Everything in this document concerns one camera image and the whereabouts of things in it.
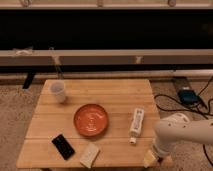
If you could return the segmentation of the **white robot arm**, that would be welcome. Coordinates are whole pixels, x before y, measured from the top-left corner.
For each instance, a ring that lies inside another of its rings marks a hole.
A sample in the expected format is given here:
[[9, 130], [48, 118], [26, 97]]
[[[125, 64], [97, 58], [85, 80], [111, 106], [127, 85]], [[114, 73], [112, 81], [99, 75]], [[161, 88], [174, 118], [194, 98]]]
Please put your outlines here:
[[175, 113], [157, 121], [153, 126], [155, 138], [145, 153], [143, 166], [155, 166], [160, 159], [170, 155], [173, 144], [189, 141], [213, 146], [213, 119], [191, 121], [183, 113]]

